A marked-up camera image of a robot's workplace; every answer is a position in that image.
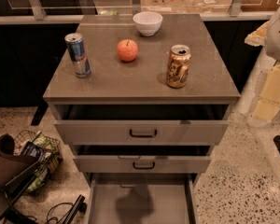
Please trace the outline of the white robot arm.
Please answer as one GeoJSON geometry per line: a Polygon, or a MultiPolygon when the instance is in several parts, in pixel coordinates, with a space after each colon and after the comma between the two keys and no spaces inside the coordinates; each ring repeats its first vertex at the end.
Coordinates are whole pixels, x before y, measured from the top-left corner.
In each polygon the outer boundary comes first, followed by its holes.
{"type": "Polygon", "coordinates": [[[280,7],[271,18],[245,38],[245,43],[263,46],[265,53],[276,60],[267,73],[252,117],[262,122],[271,121],[280,110],[280,7]]]}

